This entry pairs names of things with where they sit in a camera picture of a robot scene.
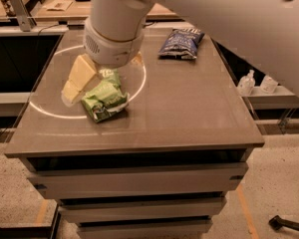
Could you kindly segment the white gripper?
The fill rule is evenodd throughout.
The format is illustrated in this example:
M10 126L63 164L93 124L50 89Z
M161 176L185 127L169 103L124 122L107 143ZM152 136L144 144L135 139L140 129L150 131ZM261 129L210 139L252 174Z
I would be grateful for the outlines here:
M62 89L63 101L67 105L78 102L92 82L99 80L95 63L107 68L119 68L129 62L140 66L143 63L143 56L140 52L143 39L144 32L141 32L131 41L112 41L99 34L94 29L91 19L88 18L85 21L83 38L87 54L76 58Z

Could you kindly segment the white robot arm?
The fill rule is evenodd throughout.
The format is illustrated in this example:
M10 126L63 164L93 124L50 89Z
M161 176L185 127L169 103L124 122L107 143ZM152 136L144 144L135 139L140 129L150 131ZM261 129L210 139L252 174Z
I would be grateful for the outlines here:
M96 63L127 64L154 4L174 12L299 98L299 0L91 0L83 43Z

